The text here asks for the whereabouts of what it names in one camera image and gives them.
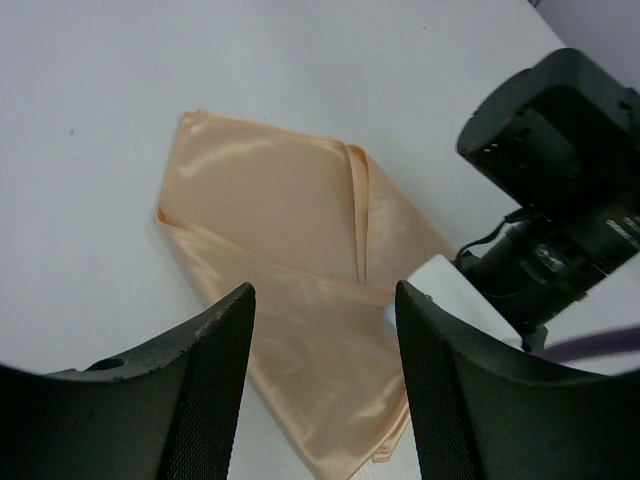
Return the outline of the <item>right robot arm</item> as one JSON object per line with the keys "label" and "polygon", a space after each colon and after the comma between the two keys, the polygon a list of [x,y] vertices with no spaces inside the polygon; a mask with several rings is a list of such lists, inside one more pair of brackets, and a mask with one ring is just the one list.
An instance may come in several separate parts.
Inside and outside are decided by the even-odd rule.
{"label": "right robot arm", "polygon": [[456,266],[520,333],[581,300],[639,251],[639,95],[563,48],[497,88],[457,152],[517,209]]}

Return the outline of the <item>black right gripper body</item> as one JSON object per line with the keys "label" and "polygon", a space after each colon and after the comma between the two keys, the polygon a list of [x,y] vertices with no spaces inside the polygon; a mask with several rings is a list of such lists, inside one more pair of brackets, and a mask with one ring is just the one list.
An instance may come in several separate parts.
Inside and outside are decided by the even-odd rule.
{"label": "black right gripper body", "polygon": [[544,325],[605,279],[576,242],[531,209],[463,246],[457,269],[511,325]]}

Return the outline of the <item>peach cloth napkin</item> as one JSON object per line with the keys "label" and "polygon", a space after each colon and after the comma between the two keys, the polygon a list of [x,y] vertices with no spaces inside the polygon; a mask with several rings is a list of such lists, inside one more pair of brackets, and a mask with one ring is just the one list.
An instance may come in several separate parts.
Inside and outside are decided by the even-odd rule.
{"label": "peach cloth napkin", "polygon": [[194,286],[256,291],[249,377],[318,479],[393,454],[410,414],[384,311],[449,241],[361,147],[186,113],[157,209]]}

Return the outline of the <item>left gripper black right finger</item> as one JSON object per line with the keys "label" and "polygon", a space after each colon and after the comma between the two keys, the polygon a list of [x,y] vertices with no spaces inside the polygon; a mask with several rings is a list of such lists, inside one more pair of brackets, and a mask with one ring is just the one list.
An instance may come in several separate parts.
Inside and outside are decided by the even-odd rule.
{"label": "left gripper black right finger", "polygon": [[397,335],[425,479],[635,479],[639,375],[604,376],[510,347],[406,281]]}

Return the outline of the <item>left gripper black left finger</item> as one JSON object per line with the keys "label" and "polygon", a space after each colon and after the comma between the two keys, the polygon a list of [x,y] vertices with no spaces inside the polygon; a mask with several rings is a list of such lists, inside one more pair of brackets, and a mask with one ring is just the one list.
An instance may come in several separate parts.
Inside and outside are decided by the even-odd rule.
{"label": "left gripper black left finger", "polygon": [[245,384],[255,291],[84,371],[1,370],[5,479],[223,479]]}

